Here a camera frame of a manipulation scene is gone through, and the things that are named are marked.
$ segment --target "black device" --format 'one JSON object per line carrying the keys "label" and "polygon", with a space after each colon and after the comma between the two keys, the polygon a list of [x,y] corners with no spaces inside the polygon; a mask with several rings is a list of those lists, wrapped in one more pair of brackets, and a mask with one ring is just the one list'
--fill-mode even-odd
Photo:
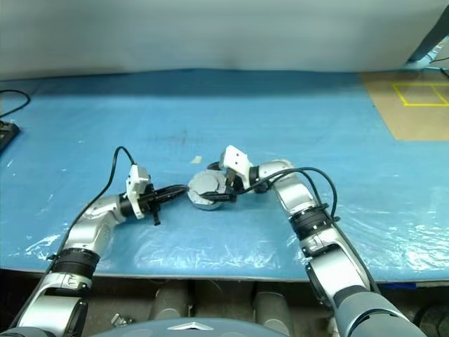
{"label": "black device", "polygon": [[0,152],[19,134],[20,129],[14,123],[0,121]]}

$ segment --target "small metal part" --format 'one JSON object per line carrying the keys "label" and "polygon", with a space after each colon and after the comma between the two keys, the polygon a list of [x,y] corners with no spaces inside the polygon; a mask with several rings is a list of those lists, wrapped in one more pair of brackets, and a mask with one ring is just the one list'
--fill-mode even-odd
{"label": "small metal part", "polygon": [[119,326],[127,326],[133,322],[133,319],[122,317],[118,312],[111,318],[111,324],[114,328],[118,328]]}
{"label": "small metal part", "polygon": [[205,170],[197,173],[189,182],[187,195],[195,207],[206,211],[211,211],[220,207],[222,202],[211,201],[203,198],[201,194],[206,192],[226,192],[226,177],[223,172]]}

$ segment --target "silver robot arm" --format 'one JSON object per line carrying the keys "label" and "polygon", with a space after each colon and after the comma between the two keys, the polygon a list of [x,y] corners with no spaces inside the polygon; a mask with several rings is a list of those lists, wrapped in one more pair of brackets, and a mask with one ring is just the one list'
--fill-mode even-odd
{"label": "silver robot arm", "polygon": [[88,309],[83,297],[92,287],[93,273],[113,229],[127,218],[141,219],[149,213],[158,225],[159,205],[186,191],[184,185],[155,190],[147,170],[132,164],[126,193],[99,198],[70,227],[50,269],[6,335],[79,337]]}
{"label": "silver robot arm", "polygon": [[[253,166],[247,155],[233,146],[227,147],[220,162],[211,166],[211,169],[225,170],[226,178],[222,181],[225,181],[228,190],[235,190],[238,185],[237,194],[240,194],[239,191],[266,192],[268,189],[266,186],[264,189],[264,185],[254,189],[251,186],[273,177],[269,179],[269,187],[276,191],[300,240],[302,252],[309,258],[306,271],[314,293],[321,303],[333,310],[341,337],[425,337],[385,297],[371,291],[374,281],[368,276],[369,271],[344,234],[338,230],[335,219],[326,211],[326,206],[316,200],[298,175],[290,172],[276,176],[280,171],[293,168],[292,163],[285,159]],[[203,176],[199,177],[202,181],[198,177],[192,180],[194,184],[189,191],[191,199],[195,194],[195,185],[201,185],[205,181]],[[215,202],[208,206],[209,209],[216,208],[217,203],[226,199],[222,193],[214,192],[224,190],[223,187],[220,189],[220,181],[217,181],[216,189],[209,189],[212,191],[209,193],[196,193],[196,198],[192,201],[204,203],[204,200],[199,201],[198,198],[206,196],[209,202]],[[207,188],[202,184],[201,191],[204,190]]]}

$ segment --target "white bracket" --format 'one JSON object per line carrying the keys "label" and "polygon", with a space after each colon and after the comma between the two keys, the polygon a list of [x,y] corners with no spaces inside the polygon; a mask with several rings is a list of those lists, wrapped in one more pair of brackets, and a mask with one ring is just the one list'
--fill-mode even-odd
{"label": "white bracket", "polygon": [[131,165],[128,179],[126,179],[126,196],[133,207],[133,211],[137,219],[142,219],[144,217],[144,214],[140,209],[138,199],[139,196],[145,192],[148,182],[149,176],[146,168],[135,164]]}
{"label": "white bracket", "polygon": [[238,148],[229,145],[222,154],[220,166],[224,169],[235,171],[236,175],[242,179],[243,187],[250,187],[250,168],[253,165],[248,160],[248,155]]}

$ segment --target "blue mat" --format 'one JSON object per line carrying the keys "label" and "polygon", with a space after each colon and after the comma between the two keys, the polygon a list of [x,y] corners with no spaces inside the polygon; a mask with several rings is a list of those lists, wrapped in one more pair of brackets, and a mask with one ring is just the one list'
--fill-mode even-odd
{"label": "blue mat", "polygon": [[[156,186],[188,183],[233,144],[327,172],[340,224],[378,281],[449,279],[449,143],[394,140],[356,74],[172,71],[1,82],[32,103],[0,156],[0,266],[43,270],[126,146]],[[4,110],[18,98],[4,98]],[[202,156],[200,164],[191,164]],[[109,192],[125,190],[121,158]],[[328,186],[319,180],[323,198]],[[305,280],[273,193],[214,212],[187,197],[118,227],[97,273]]]}

